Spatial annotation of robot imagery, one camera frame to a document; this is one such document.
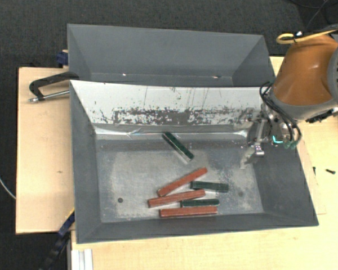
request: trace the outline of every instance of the red block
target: red block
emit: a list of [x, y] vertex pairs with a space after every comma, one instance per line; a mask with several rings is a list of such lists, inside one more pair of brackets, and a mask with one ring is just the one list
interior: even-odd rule
[[207, 168], [205, 168], [205, 167], [200, 168], [200, 169], [180, 178], [179, 180], [174, 181], [173, 183], [170, 183], [169, 185], [159, 189], [157, 193], [160, 197], [165, 196], [168, 193], [172, 192], [173, 190], [175, 190], [175, 189], [179, 188], [180, 186], [183, 186], [187, 183], [190, 183], [191, 181], [197, 179], [198, 177], [204, 175], [207, 172], [208, 172]]
[[165, 197], [156, 197], [148, 200], [149, 207], [157, 207], [161, 205], [171, 204], [187, 199], [194, 199], [205, 196], [205, 190], [199, 189], [195, 191], [188, 191], [178, 194], [172, 194]]
[[170, 208], [170, 209], [159, 210], [159, 215], [162, 218], [195, 216], [195, 215], [210, 215], [210, 214], [217, 214], [217, 213], [218, 213], [218, 209], [216, 206]]

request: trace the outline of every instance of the black wire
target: black wire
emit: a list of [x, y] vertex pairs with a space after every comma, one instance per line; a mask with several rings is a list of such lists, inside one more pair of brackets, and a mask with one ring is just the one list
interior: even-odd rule
[[[263, 93], [263, 87], [264, 86], [267, 86], [267, 89], [264, 91]], [[270, 98], [266, 97], [265, 95], [267, 94], [268, 90], [271, 88], [272, 86], [272, 83], [271, 82], [266, 82], [264, 83], [260, 89], [259, 89], [259, 94], [260, 94], [260, 97], [262, 98], [264, 104], [266, 104], [269, 108], [271, 108], [272, 110], [274, 110], [275, 112], [277, 112], [281, 118], [283, 119], [284, 123], [286, 124], [286, 126], [288, 127], [288, 131], [290, 133], [290, 140], [291, 141], [294, 141], [294, 138], [293, 138], [293, 132], [292, 132], [292, 128], [293, 129], [296, 129], [297, 132], [298, 132], [298, 139], [297, 141], [299, 141], [299, 139], [302, 137], [302, 133], [301, 133], [301, 130], [299, 129], [297, 123], [295, 122], [295, 120], [293, 118], [291, 118], [287, 113], [285, 113], [278, 105], [276, 105]]]
[[[300, 7], [303, 7], [303, 8], [309, 8], [309, 9], [319, 9], [320, 6], [310, 6], [310, 5], [304, 5], [304, 4], [301, 4], [299, 2], [296, 2], [295, 0], [284, 0], [284, 1], [288, 1], [288, 2], [291, 2], [293, 3], [294, 5], [297, 5], [297, 6], [300, 6]], [[327, 5], [325, 8], [327, 7], [332, 7], [334, 5], [337, 5], [338, 4], [338, 1], [332, 3], [332, 4], [329, 4]]]
[[309, 31], [309, 25], [313, 22], [314, 18], [317, 17], [317, 15], [320, 13], [320, 11], [322, 10], [322, 8], [325, 6], [325, 4], [327, 4], [329, 0], [325, 0], [322, 5], [320, 6], [320, 8], [316, 11], [316, 13], [313, 15], [313, 17], [309, 20], [308, 24], [306, 25], [306, 30]]

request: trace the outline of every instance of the white cable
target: white cable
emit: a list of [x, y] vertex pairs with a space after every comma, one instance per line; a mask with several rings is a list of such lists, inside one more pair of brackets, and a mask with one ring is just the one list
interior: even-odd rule
[[0, 184], [2, 185], [2, 187], [4, 187], [5, 191], [13, 198], [16, 200], [15, 195], [6, 187], [6, 185], [4, 184], [4, 182], [1, 180], [0, 178]]

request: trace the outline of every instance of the wooden board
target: wooden board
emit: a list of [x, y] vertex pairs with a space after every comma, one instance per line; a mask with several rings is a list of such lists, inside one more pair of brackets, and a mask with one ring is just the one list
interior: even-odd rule
[[[17, 113], [16, 233], [57, 231], [74, 206], [68, 95], [30, 103], [31, 81], [65, 69], [19, 69]], [[49, 94], [68, 82], [44, 87]]]

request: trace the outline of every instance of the black cable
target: black cable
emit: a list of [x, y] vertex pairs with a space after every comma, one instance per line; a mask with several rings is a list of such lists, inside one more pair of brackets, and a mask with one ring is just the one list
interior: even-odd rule
[[[263, 87], [266, 86], [266, 85], [268, 85], [267, 89], [263, 93]], [[290, 141], [298, 142], [302, 137], [302, 133], [301, 133], [301, 130], [299, 129], [297, 123], [295, 122], [295, 120], [293, 118], [291, 118], [287, 113], [285, 113], [278, 105], [276, 105], [273, 102], [273, 100], [266, 97], [266, 94], [269, 91], [269, 89], [271, 88], [271, 86], [272, 86], [271, 82], [264, 83], [259, 89], [260, 97], [262, 98], [264, 104], [266, 104], [269, 108], [271, 108], [272, 110], [274, 110], [275, 112], [277, 112], [281, 116], [282, 120], [284, 121], [284, 123], [288, 127], [288, 131], [290, 133]], [[298, 139], [296, 141], [293, 138], [292, 129], [296, 129], [297, 132], [298, 132]]]
[[320, 8], [316, 11], [316, 13], [313, 15], [313, 17], [309, 20], [308, 24], [306, 25], [306, 30], [309, 31], [309, 25], [313, 22], [314, 18], [317, 17], [317, 15], [321, 12], [322, 8], [327, 4], [329, 0], [325, 0]]
[[[300, 7], [303, 7], [303, 8], [317, 9], [317, 10], [318, 10], [318, 9], [321, 9], [321, 10], [323, 10], [323, 17], [324, 17], [324, 19], [325, 19], [325, 21], [326, 21], [327, 24], [331, 24], [331, 22], [330, 22], [330, 20], [329, 20], [328, 17], [327, 17], [326, 9], [329, 8], [329, 7], [333, 7], [333, 6], [335, 6], [335, 5], [338, 4], [338, 0], [335, 1], [335, 2], [333, 2], [333, 3], [331, 3], [331, 4], [327, 4], [326, 1], [328, 1], [328, 0], [324, 0], [324, 4], [322, 4], [322, 5], [320, 5], [320, 6], [305, 5], [305, 4], [299, 3], [299, 2], [297, 2], [297, 1], [295, 1], [295, 0], [284, 0], [284, 1], [290, 2], [290, 3], [294, 4], [294, 5], [297, 5], [297, 6], [300, 6]], [[308, 23], [308, 25], [309, 25], [310, 23], [312, 23], [314, 17], [316, 17], [316, 16], [319, 14], [319, 12], [316, 12], [316, 13], [314, 14], [314, 16], [311, 18], [311, 21]]]
[[[295, 0], [284, 0], [284, 1], [291, 2], [292, 4], [300, 6], [300, 7], [303, 7], [303, 8], [309, 8], [309, 9], [319, 9], [320, 8], [320, 6], [310, 6], [310, 5], [301, 4], [299, 2], [296, 2]], [[336, 2], [334, 2], [332, 4], [327, 5], [326, 8], [327, 7], [335, 6], [337, 4], [338, 4], [338, 1], [336, 1]]]

